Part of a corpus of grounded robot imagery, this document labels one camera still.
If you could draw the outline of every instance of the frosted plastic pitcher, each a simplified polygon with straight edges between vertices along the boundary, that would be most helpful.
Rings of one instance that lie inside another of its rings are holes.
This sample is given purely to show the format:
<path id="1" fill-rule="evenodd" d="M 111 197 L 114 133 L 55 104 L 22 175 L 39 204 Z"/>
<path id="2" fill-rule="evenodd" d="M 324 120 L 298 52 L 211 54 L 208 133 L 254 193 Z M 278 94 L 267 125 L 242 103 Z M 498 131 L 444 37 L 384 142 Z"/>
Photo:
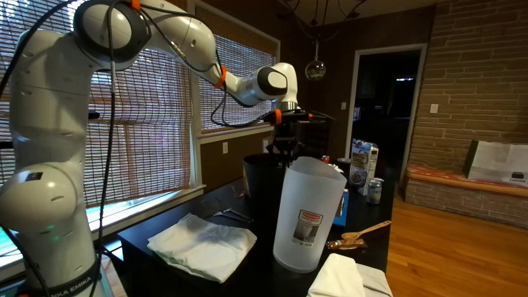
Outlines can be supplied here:
<path id="1" fill-rule="evenodd" d="M 286 169 L 273 256 L 285 268 L 317 268 L 346 178 L 328 164 L 300 157 Z"/>

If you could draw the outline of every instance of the black trash can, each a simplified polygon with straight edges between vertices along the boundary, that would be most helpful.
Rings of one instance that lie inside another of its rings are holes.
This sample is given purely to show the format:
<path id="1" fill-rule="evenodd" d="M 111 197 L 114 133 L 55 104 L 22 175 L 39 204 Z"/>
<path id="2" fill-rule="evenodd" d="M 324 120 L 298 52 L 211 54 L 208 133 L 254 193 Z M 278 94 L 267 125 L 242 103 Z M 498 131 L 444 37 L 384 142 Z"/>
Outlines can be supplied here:
<path id="1" fill-rule="evenodd" d="M 261 247 L 272 249 L 285 169 L 273 154 L 249 155 L 243 162 L 254 220 L 253 231 Z"/>

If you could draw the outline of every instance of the door frame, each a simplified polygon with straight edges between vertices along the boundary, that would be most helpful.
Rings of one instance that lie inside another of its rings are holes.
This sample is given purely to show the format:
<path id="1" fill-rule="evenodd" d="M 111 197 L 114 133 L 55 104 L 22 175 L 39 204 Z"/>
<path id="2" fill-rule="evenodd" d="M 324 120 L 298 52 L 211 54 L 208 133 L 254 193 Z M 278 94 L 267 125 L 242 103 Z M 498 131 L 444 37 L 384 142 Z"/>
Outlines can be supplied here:
<path id="1" fill-rule="evenodd" d="M 400 173 L 399 183 L 403 181 L 405 174 L 405 168 L 409 160 L 409 152 L 411 149 L 412 130 L 414 128 L 414 118 L 416 117 L 416 108 L 418 105 L 418 96 L 420 94 L 420 85 L 422 81 L 423 64 L 426 59 L 427 43 L 415 43 L 407 45 L 397 45 L 394 47 L 386 48 L 375 48 L 375 49 L 364 49 L 356 50 L 354 55 L 354 68 L 352 72 L 352 91 L 350 94 L 350 102 L 348 104 L 348 128 L 346 130 L 346 145 L 345 145 L 345 157 L 350 158 L 350 145 L 352 142 L 352 125 L 354 123 L 354 106 L 356 102 L 356 89 L 357 89 L 357 75 L 360 67 L 360 57 L 362 55 L 377 54 L 377 53 L 390 53 L 390 52 L 403 52 L 420 50 L 420 62 L 418 63 L 418 72 L 416 74 L 416 85 L 414 87 L 414 96 L 412 100 L 411 116 L 409 118 L 409 128 L 407 130 L 407 140 L 405 144 L 405 152 L 403 153 L 403 162 Z"/>

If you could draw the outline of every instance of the black table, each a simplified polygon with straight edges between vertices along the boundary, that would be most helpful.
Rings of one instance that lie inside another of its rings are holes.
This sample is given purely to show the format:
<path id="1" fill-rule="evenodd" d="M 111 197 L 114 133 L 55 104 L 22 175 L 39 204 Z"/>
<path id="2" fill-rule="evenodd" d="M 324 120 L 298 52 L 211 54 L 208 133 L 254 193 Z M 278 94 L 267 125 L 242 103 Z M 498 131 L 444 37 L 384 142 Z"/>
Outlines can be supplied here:
<path id="1" fill-rule="evenodd" d="M 394 174 L 385 171 L 381 203 L 377 206 L 365 202 L 365 198 L 350 191 L 346 226 L 331 228 L 328 240 L 340 239 L 343 232 L 361 231 L 365 228 L 390 220 L 394 195 Z M 244 223 L 222 217 L 211 216 L 218 207 L 232 206 L 235 210 L 248 213 L 242 192 L 242 180 L 227 184 L 210 193 L 170 209 L 118 234 L 122 242 L 127 275 L 125 282 L 136 296 L 241 296 L 266 295 L 305 297 L 321 266 L 330 253 L 338 253 L 356 260 L 357 263 L 385 271 L 389 251 L 390 226 L 362 236 L 368 245 L 365 249 L 328 250 L 325 248 L 317 269 L 311 273 L 291 272 L 278 264 L 269 249 L 270 245 L 256 244 L 229 279 L 219 284 L 191 276 L 166 265 L 161 258 L 147 248 L 147 239 L 177 223 L 188 213 L 193 213 L 216 224 L 249 228 Z"/>

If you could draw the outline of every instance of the white cloth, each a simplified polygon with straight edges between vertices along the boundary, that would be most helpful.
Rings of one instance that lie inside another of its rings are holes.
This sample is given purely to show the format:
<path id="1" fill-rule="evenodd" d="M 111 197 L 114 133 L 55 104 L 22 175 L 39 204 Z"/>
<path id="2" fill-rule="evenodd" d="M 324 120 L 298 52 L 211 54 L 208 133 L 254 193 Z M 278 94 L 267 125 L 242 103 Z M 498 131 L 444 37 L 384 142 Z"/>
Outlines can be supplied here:
<path id="1" fill-rule="evenodd" d="M 188 214 L 148 241 L 147 247 L 168 265 L 223 283 L 257 237 L 247 229 L 217 225 Z"/>
<path id="2" fill-rule="evenodd" d="M 383 271 L 356 264 L 354 259 L 330 254 L 308 297 L 393 297 Z"/>

